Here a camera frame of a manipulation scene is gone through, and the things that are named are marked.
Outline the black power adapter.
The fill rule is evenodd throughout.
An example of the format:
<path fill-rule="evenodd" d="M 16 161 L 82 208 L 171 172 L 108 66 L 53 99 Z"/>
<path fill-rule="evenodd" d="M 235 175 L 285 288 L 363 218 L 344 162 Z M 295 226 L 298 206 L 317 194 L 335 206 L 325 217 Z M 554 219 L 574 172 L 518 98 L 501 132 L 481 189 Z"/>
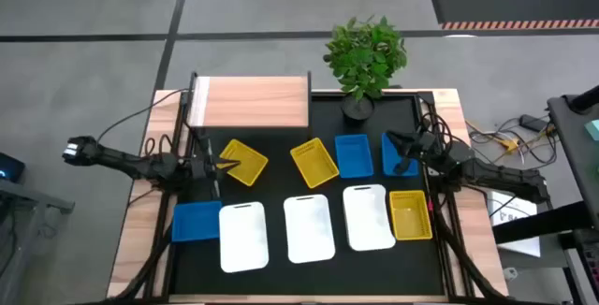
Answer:
<path fill-rule="evenodd" d="M 544 118 L 536 118 L 528 114 L 523 114 L 519 117 L 519 125 L 525 129 L 540 133 L 547 128 L 548 121 Z"/>

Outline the black table mat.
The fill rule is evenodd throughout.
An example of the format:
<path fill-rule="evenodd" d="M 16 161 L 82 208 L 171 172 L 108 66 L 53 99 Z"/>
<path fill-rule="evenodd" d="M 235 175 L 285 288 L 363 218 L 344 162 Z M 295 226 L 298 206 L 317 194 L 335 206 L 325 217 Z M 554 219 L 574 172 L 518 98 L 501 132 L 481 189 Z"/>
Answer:
<path fill-rule="evenodd" d="M 388 129 L 412 132 L 420 110 L 412 95 L 385 98 L 361 125 L 345 122 L 340 103 L 315 97 L 310 128 L 222 128 L 207 132 L 214 153 L 232 139 L 265 155 L 269 162 L 248 187 L 230 176 L 219 183 L 223 204 L 260 202 L 265 209 L 270 260 L 263 269 L 225 273 L 220 267 L 218 240 L 179 243 L 175 247 L 170 291 L 174 295 L 374 295 L 441 296 L 443 273 L 435 240 L 399 241 L 392 248 L 356 252 L 348 244 L 343 214 L 343 189 L 381 184 L 387 191 L 422 190 L 423 176 L 388 177 L 382 168 L 381 137 Z M 373 175 L 361 179 L 333 178 L 311 189 L 290 151 L 320 138 L 329 154 L 336 153 L 340 135 L 365 134 L 373 159 Z M 294 264 L 287 256 L 284 201 L 312 193 L 329 201 L 336 253 L 326 261 Z"/>

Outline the black hazard striped floor mat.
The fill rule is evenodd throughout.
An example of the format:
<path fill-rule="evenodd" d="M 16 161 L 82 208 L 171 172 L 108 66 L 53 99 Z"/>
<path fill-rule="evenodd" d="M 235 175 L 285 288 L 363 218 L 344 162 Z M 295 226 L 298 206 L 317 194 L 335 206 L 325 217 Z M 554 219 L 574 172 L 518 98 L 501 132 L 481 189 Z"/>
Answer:
<path fill-rule="evenodd" d="M 431 0 L 444 30 L 599 29 L 599 0 Z"/>

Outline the wooden shelf with black frame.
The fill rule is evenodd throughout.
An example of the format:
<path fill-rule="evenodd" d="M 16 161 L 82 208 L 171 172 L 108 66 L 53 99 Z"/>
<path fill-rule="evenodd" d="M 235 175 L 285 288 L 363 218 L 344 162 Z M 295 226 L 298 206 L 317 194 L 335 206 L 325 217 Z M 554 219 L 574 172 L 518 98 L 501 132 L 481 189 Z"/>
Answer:
<path fill-rule="evenodd" d="M 294 130 L 312 136 L 309 73 L 303 76 L 195 76 L 187 124 L 198 129 Z"/>

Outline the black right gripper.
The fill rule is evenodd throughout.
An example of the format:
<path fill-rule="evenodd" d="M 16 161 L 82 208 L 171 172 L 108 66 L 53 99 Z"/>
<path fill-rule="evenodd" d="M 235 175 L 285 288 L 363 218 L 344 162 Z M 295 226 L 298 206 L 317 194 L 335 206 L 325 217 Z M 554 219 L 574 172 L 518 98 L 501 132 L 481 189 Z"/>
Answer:
<path fill-rule="evenodd" d="M 400 156 L 394 167 L 394 173 L 397 175 L 413 173 L 411 158 L 425 162 L 444 162 L 448 159 L 449 142 L 444 133 L 420 131 L 404 136 L 402 133 L 387 130 L 386 136 L 395 148 L 404 147 L 405 156 Z"/>

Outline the black side table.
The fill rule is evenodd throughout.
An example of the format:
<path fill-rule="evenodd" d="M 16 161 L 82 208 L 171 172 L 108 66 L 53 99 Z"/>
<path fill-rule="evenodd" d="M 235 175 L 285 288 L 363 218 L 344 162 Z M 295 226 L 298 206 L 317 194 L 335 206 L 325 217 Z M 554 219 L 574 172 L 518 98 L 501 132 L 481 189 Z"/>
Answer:
<path fill-rule="evenodd" d="M 498 244 L 569 230 L 599 232 L 599 141 L 584 127 L 599 119 L 599 85 L 583 94 L 552 97 L 548 109 L 582 200 L 495 226 Z"/>

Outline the yellow plastic mesh basket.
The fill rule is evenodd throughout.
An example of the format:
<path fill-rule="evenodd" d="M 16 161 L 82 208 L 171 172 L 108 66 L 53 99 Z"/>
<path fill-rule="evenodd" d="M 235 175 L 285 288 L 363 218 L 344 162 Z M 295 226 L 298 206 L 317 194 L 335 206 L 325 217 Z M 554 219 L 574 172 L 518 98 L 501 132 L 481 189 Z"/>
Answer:
<path fill-rule="evenodd" d="M 338 177 L 340 172 L 320 138 L 293 148 L 290 155 L 310 189 Z"/>
<path fill-rule="evenodd" d="M 397 241 L 432 239 L 428 201 L 423 191 L 391 191 L 389 208 Z"/>
<path fill-rule="evenodd" d="M 240 160 L 227 174 L 246 186 L 252 186 L 269 162 L 268 158 L 237 139 L 232 139 L 220 153 L 221 158 Z"/>

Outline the black device with blue light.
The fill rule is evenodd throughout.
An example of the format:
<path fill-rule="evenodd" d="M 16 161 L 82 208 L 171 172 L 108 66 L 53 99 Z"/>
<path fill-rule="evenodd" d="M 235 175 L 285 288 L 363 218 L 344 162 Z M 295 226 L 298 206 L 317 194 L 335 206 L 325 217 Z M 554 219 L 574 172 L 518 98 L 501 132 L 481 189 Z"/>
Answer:
<path fill-rule="evenodd" d="M 0 180 L 20 183 L 24 171 L 24 162 L 0 152 Z"/>

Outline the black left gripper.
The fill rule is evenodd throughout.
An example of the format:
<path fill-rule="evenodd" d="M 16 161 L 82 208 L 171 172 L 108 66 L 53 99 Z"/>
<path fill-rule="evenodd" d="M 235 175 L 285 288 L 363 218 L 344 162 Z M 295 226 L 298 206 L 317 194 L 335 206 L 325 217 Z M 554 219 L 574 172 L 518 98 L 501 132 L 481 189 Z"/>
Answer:
<path fill-rule="evenodd" d="M 211 197 L 219 197 L 220 188 L 216 168 L 229 171 L 237 167 L 241 161 L 219 157 L 214 163 L 212 146 L 208 137 L 191 138 L 187 152 L 191 160 L 193 179 L 206 182 L 210 186 Z"/>

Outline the blue plastic mesh basket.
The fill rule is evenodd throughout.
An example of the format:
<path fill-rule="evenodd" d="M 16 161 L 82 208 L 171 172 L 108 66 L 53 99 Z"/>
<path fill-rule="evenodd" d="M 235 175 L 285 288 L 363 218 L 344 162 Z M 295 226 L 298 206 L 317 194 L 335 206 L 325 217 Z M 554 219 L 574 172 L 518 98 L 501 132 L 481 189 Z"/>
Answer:
<path fill-rule="evenodd" d="M 186 242 L 218 239 L 221 209 L 222 202 L 218 200 L 176 205 L 173 213 L 171 240 Z"/>
<path fill-rule="evenodd" d="M 373 175 L 373 160 L 366 134 L 336 136 L 334 142 L 337 164 L 343 179 Z"/>
<path fill-rule="evenodd" d="M 382 134 L 381 139 L 382 164 L 384 174 L 389 177 L 416 177 L 419 174 L 418 162 L 416 160 L 410 159 L 408 168 L 404 172 L 398 173 L 395 170 L 395 168 L 402 162 L 403 158 L 399 156 L 395 146 L 392 144 L 391 140 L 389 139 L 386 133 Z"/>

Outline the white plastic bin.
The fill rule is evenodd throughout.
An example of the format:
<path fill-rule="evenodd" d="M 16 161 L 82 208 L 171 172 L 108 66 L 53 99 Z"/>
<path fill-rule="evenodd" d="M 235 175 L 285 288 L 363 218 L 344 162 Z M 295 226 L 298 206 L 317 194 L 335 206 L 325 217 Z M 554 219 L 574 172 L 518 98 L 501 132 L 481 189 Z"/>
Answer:
<path fill-rule="evenodd" d="M 392 234 L 381 184 L 355 185 L 343 190 L 343 212 L 350 248 L 356 252 L 392 248 Z"/>
<path fill-rule="evenodd" d="M 287 256 L 294 264 L 330 260 L 336 254 L 329 201 L 324 195 L 284 202 Z"/>
<path fill-rule="evenodd" d="M 219 211 L 220 266 L 225 273 L 263 269 L 270 260 L 265 209 L 260 202 Z"/>

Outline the grey metal desk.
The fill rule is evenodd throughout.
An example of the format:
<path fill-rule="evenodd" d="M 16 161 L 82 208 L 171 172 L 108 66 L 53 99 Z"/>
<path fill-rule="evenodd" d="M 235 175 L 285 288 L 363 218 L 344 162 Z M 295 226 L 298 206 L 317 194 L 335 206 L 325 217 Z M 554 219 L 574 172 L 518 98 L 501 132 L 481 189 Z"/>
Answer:
<path fill-rule="evenodd" d="M 16 227 L 16 211 L 23 204 L 31 210 L 21 234 Z M 22 275 L 30 260 L 46 211 L 55 208 L 62 214 L 74 210 L 75 203 L 26 188 L 8 180 L 0 180 L 0 238 L 6 234 L 9 252 L 4 257 L 0 248 L 0 305 L 10 305 L 20 288 Z"/>

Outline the green potted plant black pot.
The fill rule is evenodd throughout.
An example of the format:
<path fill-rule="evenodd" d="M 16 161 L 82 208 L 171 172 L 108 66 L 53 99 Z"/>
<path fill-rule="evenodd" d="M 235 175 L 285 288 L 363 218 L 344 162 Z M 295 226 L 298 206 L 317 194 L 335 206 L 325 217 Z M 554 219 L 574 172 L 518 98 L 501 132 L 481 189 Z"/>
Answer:
<path fill-rule="evenodd" d="M 407 67 L 402 33 L 383 16 L 360 21 L 351 18 L 332 29 L 323 61 L 344 93 L 341 110 L 351 123 L 364 123 L 374 113 L 393 75 Z"/>

